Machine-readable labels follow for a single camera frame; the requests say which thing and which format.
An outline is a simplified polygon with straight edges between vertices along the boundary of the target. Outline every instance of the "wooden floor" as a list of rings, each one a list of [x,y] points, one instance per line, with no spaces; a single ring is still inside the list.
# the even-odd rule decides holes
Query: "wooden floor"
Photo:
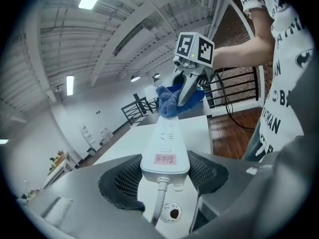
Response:
[[[240,125],[255,128],[261,110],[255,108],[237,112],[233,114],[233,118]],[[208,124],[212,134],[214,155],[241,159],[252,133],[244,131],[228,115],[208,119]]]
[[[261,108],[251,109],[234,113],[233,118],[241,125],[255,128],[260,113]],[[237,126],[228,115],[208,119],[208,124],[211,129],[214,155],[241,159],[252,134]],[[130,124],[124,124],[94,156],[89,155],[80,161],[78,168],[93,165],[129,129]]]

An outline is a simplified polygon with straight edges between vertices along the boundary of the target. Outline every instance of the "white t-shirt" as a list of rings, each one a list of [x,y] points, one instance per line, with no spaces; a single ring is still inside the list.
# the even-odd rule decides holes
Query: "white t-shirt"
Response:
[[[288,93],[305,70],[314,48],[309,31],[301,23],[294,8],[282,0],[240,0],[250,15],[252,8],[267,8],[274,23],[271,27],[276,41],[273,83],[260,117],[260,142],[256,155],[278,151],[296,137],[304,135],[301,125],[287,102]]]

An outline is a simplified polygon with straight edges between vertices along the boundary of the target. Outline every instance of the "black mesh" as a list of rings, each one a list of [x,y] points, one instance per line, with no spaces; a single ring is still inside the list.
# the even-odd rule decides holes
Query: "black mesh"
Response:
[[[140,169],[141,159],[139,158],[129,167],[120,171],[114,179],[114,184],[119,190],[136,200],[138,198],[139,183],[142,179],[142,171]]]
[[[103,197],[119,209],[144,211],[145,206],[137,201],[138,187],[142,179],[140,162],[142,155],[106,171],[99,179],[99,189]]]
[[[190,164],[188,175],[200,195],[215,192],[227,181],[228,171],[224,166],[192,151],[187,153]]]

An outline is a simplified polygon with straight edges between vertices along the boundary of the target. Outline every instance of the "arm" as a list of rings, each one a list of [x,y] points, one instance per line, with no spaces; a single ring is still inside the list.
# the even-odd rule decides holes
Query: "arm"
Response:
[[[251,9],[250,13],[255,38],[236,46],[216,49],[213,68],[259,66],[273,60],[275,40],[270,30],[273,20],[265,9]]]

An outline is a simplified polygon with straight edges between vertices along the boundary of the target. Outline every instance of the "jeans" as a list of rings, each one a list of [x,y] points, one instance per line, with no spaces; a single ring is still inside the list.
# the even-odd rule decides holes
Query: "jeans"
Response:
[[[262,154],[256,156],[256,152],[262,146],[262,143],[259,140],[260,139],[259,128],[260,128],[260,119],[258,120],[256,124],[255,131],[253,133],[253,136],[250,138],[250,141],[247,145],[246,153],[243,156],[242,160],[258,162],[264,156]]]

